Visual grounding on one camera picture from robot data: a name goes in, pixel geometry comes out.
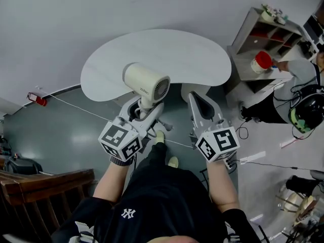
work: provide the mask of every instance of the ny logo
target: ny logo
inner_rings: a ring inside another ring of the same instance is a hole
[[[235,148],[237,146],[230,130],[214,132],[214,137],[221,151]]]
[[[101,139],[115,147],[118,147],[121,141],[126,136],[127,132],[127,130],[112,125]]]
[[[126,219],[126,217],[128,219],[133,218],[133,214],[135,213],[135,210],[132,209],[124,209],[124,213],[121,215],[124,219]]]

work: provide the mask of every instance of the black t-shirt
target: black t-shirt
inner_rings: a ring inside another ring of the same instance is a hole
[[[229,237],[225,222],[240,242],[260,242],[243,211],[221,214],[192,172],[168,166],[134,172],[114,206],[95,197],[84,199],[52,235],[53,242],[69,242],[78,236],[75,221],[94,226],[93,236],[98,242],[146,243],[174,235],[190,236],[200,243],[224,242]]]

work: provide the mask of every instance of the red object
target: red object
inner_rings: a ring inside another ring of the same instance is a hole
[[[285,42],[284,39],[278,34],[278,33],[275,33],[270,39],[274,39],[275,41],[278,41],[278,42]]]
[[[291,43],[288,43],[288,42],[286,42],[286,43],[284,44],[284,46],[285,46],[285,47],[289,47],[289,48],[292,48],[292,47],[293,47],[293,45],[292,45]]]
[[[250,33],[250,36],[268,38],[268,34],[262,30],[253,29]]]
[[[40,97],[40,96],[38,96],[36,94],[33,94],[33,93],[28,93],[27,98],[30,101],[32,101],[34,103],[37,103],[37,104],[39,104],[41,106],[46,106],[46,104],[47,104],[47,101],[44,98],[42,98],[42,97]]]
[[[260,67],[264,69],[268,69],[272,65],[272,59],[268,53],[264,51],[260,51],[256,56],[255,60],[259,64]]]

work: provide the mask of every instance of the wooden bench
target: wooden bench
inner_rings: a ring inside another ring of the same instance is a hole
[[[92,169],[52,176],[0,171],[2,234],[51,242],[51,234],[89,196],[88,187],[93,180]]]

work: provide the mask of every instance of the black and white marker cube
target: black and white marker cube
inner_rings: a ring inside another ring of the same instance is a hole
[[[202,133],[196,147],[211,163],[231,157],[239,142],[234,127],[229,127]]]
[[[138,132],[127,130],[110,121],[103,129],[98,141],[108,154],[124,162],[129,160],[142,148],[142,142]]]

